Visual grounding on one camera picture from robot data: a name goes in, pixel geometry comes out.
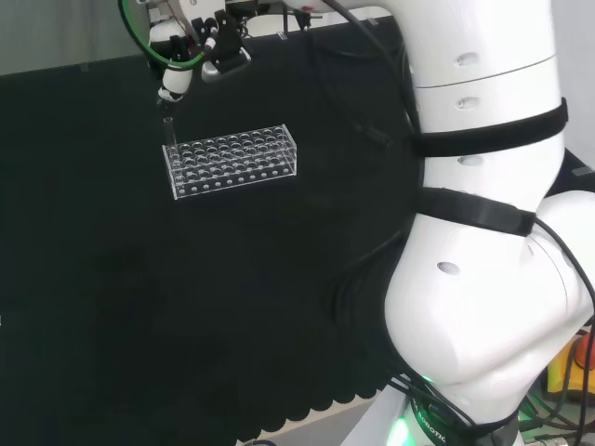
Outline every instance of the velcro strap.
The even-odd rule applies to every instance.
[[[511,204],[449,189],[421,188],[417,212],[461,225],[526,237],[536,215]]]
[[[535,144],[561,133],[568,123],[566,99],[557,109],[512,123],[413,138],[417,156],[438,158],[505,151]]]

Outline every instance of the black cloth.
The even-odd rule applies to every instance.
[[[319,33],[370,51],[349,27]],[[394,42],[389,21],[375,33]],[[304,36],[249,45],[243,73],[195,79],[178,141],[286,124],[298,177],[178,202],[145,59],[0,78],[3,444],[229,446],[383,387],[323,302],[411,214],[397,87],[381,61],[323,58],[386,151],[331,112]]]

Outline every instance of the robotic arm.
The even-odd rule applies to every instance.
[[[470,427],[461,433],[440,409],[413,397],[403,416],[413,440],[523,445],[522,398],[593,314],[584,281],[550,235],[502,223],[537,216],[595,278],[595,195],[544,200],[564,155],[563,126],[546,128],[564,110],[549,1],[285,2],[305,13],[337,3],[384,7],[407,47],[417,139],[426,147],[423,191],[450,209],[439,210],[438,200],[416,215],[386,297],[386,324],[413,373],[432,383],[434,399],[456,408],[459,424],[464,413]],[[176,23],[157,26],[152,45],[180,37]],[[191,76],[165,71],[160,97],[179,100]],[[531,123],[543,128],[523,139]],[[479,221],[476,208],[498,221]]]

